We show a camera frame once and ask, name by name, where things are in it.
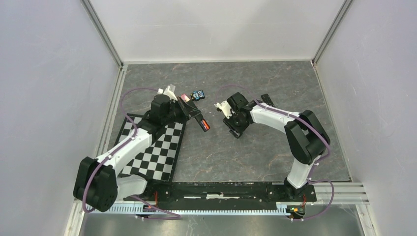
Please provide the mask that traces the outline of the black remote control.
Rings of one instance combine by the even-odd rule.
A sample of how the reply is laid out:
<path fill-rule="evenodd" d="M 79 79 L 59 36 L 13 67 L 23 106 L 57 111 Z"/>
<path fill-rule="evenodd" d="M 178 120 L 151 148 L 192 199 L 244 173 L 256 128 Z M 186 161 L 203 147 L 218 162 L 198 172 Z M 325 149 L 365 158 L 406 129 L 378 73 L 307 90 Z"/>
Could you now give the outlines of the black remote control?
<path fill-rule="evenodd" d="M 204 116 L 202 114 L 196 115 L 194 119 L 197 121 L 197 123 L 204 132 L 207 132 L 210 129 L 208 122 L 204 119 Z"/>

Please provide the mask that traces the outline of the orange battery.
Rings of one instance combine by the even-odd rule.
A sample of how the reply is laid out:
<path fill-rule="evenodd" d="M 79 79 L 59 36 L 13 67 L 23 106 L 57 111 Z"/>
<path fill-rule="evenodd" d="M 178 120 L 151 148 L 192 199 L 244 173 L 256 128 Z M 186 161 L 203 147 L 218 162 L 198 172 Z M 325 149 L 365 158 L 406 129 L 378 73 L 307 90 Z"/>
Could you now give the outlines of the orange battery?
<path fill-rule="evenodd" d="M 205 131 L 210 129 L 210 126 L 208 125 L 208 123 L 204 119 L 201 120 L 201 123 L 202 123 L 203 128 L 204 128 Z"/>

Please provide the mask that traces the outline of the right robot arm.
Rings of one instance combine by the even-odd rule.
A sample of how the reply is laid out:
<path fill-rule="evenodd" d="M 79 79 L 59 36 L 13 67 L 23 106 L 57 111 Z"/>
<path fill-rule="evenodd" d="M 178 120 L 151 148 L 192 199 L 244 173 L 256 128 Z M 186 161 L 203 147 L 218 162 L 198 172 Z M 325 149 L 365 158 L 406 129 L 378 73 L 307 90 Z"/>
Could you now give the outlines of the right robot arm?
<path fill-rule="evenodd" d="M 223 123 L 237 139 L 251 124 L 266 125 L 286 135 L 294 161 L 284 180 L 284 195 L 291 201 L 298 200 L 307 188 L 313 165 L 330 145 L 316 115 L 311 110 L 298 113 L 278 109 L 267 94 L 260 100 L 248 101 L 237 92 L 215 107 L 223 113 Z"/>

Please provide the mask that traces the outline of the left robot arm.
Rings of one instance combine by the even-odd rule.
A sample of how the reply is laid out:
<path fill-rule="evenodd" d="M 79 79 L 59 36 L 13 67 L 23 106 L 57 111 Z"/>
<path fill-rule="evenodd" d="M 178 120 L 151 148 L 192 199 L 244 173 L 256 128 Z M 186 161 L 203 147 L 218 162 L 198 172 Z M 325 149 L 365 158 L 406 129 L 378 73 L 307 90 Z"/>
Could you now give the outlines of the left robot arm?
<path fill-rule="evenodd" d="M 84 212 L 105 212 L 117 200 L 137 195 L 142 200 L 154 196 L 154 186 L 144 175 L 119 177 L 123 168 L 140 152 L 153 145 L 172 123 L 186 123 L 194 118 L 203 120 L 201 111 L 192 100 L 156 95 L 150 110 L 145 112 L 133 130 L 120 143 L 96 157 L 85 157 L 79 165 L 73 196 L 82 202 Z"/>

